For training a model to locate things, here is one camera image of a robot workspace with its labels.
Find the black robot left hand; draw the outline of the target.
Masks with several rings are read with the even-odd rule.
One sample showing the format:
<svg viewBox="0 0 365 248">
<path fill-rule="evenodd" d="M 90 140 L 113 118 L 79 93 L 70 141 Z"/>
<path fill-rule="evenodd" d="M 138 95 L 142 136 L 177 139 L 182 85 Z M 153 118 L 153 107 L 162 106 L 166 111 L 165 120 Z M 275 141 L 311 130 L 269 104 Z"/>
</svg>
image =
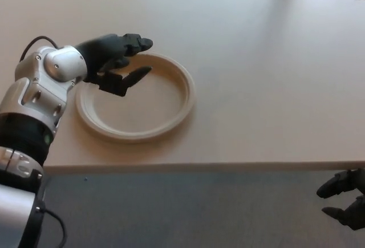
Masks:
<svg viewBox="0 0 365 248">
<path fill-rule="evenodd" d="M 116 96 L 124 97 L 131 88 L 152 69 L 142 66 L 123 77 L 114 72 L 129 65 L 129 57 L 149 50 L 153 41 L 139 34 L 104 35 L 83 43 L 75 48 L 80 52 L 87 66 L 85 83 L 98 86 L 98 89 Z"/>
</svg>

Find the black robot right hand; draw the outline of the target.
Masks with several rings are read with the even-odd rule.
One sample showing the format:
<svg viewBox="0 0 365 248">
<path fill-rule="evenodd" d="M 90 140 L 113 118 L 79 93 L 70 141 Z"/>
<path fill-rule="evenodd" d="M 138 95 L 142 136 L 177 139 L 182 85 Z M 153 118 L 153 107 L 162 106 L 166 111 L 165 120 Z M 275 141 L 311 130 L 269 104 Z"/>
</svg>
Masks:
<svg viewBox="0 0 365 248">
<path fill-rule="evenodd" d="M 324 207 L 322 209 L 324 214 L 353 231 L 364 229 L 364 169 L 345 170 L 336 173 L 316 192 L 318 197 L 327 199 L 355 189 L 360 191 L 362 195 L 357 197 L 345 210 L 334 207 Z"/>
</svg>

